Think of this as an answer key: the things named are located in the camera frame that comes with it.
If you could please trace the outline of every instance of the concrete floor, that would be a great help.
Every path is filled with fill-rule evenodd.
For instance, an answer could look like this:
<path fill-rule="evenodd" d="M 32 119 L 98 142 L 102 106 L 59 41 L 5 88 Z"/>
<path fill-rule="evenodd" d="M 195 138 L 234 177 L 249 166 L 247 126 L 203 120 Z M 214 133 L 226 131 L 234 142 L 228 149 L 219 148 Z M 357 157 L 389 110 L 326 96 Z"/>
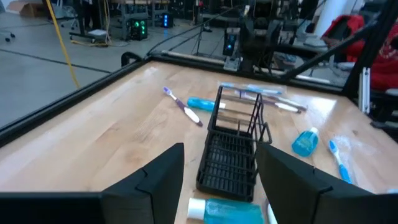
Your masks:
<path fill-rule="evenodd" d="M 39 109 L 52 101 L 57 100 L 74 90 L 72 79 L 67 65 L 38 60 L 7 51 L 34 55 L 65 62 L 61 46 L 54 26 L 44 19 L 25 18 L 16 14 L 0 14 L 0 30 L 11 31 L 16 38 L 10 43 L 0 39 L 0 127 L 34 110 Z M 156 43 L 179 34 L 188 29 L 187 23 L 179 22 L 172 29 L 150 27 L 149 38 L 143 41 L 131 41 L 124 47 L 86 47 L 72 44 L 69 41 L 69 27 L 61 28 L 63 41 L 67 48 L 71 63 L 112 72 L 120 68 L 120 56 L 125 51 L 145 55 Z M 195 33 L 189 32 L 176 37 L 157 49 L 169 49 L 181 43 Z M 212 33 L 204 33 L 200 52 L 221 56 L 223 31 L 213 29 Z M 116 45 L 123 44 L 117 40 L 118 32 L 113 32 Z M 189 40 L 174 51 L 190 54 L 196 39 Z M 81 86 L 87 85 L 107 73 L 96 72 L 84 68 L 75 68 L 77 79 Z M 314 77 L 326 78 L 333 83 L 345 82 L 345 78 L 335 77 L 330 71 L 319 71 Z"/>

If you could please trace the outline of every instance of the blue bottle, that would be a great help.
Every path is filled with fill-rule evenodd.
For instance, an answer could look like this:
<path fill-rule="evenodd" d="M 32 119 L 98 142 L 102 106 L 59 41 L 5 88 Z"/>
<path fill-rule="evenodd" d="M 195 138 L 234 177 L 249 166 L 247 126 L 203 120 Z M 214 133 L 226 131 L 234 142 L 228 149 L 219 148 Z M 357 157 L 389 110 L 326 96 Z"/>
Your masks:
<path fill-rule="evenodd" d="M 188 218 L 203 220 L 206 224 L 263 224 L 259 205 L 211 198 L 190 198 Z"/>
<path fill-rule="evenodd" d="M 292 148 L 295 153 L 300 156 L 311 156 L 318 145 L 318 129 L 311 128 L 309 131 L 304 131 L 293 142 Z"/>

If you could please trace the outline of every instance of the cardboard box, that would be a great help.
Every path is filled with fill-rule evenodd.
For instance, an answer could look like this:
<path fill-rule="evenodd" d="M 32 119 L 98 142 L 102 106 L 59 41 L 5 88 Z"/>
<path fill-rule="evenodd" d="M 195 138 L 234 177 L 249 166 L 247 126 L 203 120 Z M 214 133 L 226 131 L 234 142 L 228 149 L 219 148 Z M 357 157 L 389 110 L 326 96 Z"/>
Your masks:
<path fill-rule="evenodd" d="M 8 12 L 26 17 L 46 16 L 45 6 L 41 2 L 13 1 L 7 6 Z"/>

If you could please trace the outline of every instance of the white cap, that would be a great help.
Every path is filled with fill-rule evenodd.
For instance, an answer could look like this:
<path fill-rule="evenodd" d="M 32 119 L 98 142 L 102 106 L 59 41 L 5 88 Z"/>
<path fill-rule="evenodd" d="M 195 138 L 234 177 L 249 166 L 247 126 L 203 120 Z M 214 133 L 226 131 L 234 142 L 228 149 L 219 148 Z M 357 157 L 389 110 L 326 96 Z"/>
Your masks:
<path fill-rule="evenodd" d="M 205 219 L 206 200 L 190 198 L 188 203 L 188 218 L 197 220 Z"/>
<path fill-rule="evenodd" d="M 311 131 L 312 133 L 315 133 L 317 136 L 318 136 L 318 134 L 319 134 L 319 131 L 318 131 L 317 128 L 312 127 L 312 128 L 310 129 L 310 131 Z"/>

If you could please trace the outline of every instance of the wooden tabletop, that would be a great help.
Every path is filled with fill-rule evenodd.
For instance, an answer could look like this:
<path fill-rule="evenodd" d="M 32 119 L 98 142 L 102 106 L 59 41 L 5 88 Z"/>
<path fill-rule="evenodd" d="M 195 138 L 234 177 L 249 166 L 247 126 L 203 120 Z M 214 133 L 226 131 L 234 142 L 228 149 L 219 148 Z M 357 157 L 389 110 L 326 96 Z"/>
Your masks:
<path fill-rule="evenodd" d="M 195 177 L 210 114 L 196 111 L 205 124 L 199 128 L 165 96 L 162 87 L 169 87 L 182 101 L 190 96 L 214 99 L 218 82 L 261 83 L 148 63 L 0 149 L 0 190 L 103 190 L 176 142 L 184 142 L 185 172 L 176 223 L 186 223 L 188 199 L 209 197 L 195 189 Z M 284 96 L 307 106 L 308 111 L 294 114 L 266 106 L 264 117 L 273 146 L 296 156 L 291 149 L 293 140 L 316 127 L 319 145 L 310 158 L 301 158 L 303 161 L 339 177 L 326 148 L 334 139 L 356 185 L 375 193 L 398 188 L 397 144 L 372 128 L 354 104 L 340 96 L 285 88 Z M 254 195 L 254 203 L 264 203 L 259 180 Z"/>

